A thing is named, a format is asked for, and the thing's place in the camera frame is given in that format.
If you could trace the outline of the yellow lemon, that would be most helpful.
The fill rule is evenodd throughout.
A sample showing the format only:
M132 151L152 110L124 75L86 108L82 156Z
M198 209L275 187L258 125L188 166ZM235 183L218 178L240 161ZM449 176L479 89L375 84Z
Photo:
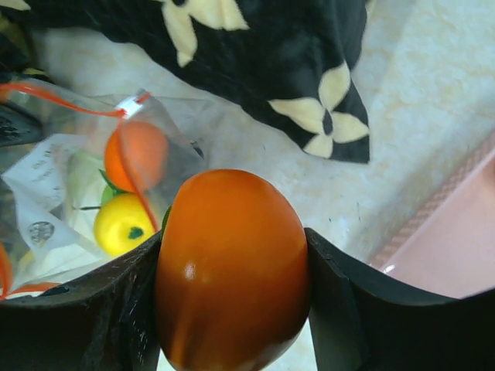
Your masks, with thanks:
M135 249L154 233L155 228L134 193L122 193L107 201L94 220L97 245L113 257Z

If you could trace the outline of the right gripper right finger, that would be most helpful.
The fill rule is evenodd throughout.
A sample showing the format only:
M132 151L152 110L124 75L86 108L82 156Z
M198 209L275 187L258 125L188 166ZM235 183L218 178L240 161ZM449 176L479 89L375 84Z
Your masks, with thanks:
M463 299L395 280L305 230L319 370L492 370L494 292Z

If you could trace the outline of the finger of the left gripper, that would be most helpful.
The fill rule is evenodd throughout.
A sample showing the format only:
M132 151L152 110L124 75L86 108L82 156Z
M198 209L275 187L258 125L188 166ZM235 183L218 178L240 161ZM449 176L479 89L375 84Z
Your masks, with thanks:
M43 124L15 104L1 104L1 146L27 145L42 141Z

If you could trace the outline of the clear zip top bag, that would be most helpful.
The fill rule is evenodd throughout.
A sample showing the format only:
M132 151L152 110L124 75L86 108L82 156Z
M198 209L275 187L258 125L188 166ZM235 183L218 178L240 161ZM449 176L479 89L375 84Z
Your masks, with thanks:
M138 196L154 234L179 187L206 167L198 144L179 131L182 123L207 115L203 102L163 104L141 90L109 104L43 81L20 80L2 84L1 104L15 104L43 124L42 141L1 146L4 300L37 296L116 258L97 245L94 220L106 186L99 172L105 171L104 150L126 122L153 124L169 143L158 185L125 191Z

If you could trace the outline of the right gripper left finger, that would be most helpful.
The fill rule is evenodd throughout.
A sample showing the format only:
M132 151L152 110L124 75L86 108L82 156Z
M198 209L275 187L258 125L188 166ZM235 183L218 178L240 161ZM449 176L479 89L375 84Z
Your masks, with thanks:
M155 370L160 239L38 297L1 303L3 370Z

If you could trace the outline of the orange tangerine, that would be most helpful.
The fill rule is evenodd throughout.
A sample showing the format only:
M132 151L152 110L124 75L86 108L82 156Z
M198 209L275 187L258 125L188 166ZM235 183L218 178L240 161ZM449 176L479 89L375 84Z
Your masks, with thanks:
M119 189L147 190L162 180L168 151L167 137L155 125L128 121L108 139L104 169L108 179Z
M213 169L180 188L155 277L162 350L176 370L260 370L309 314L302 223L268 181Z

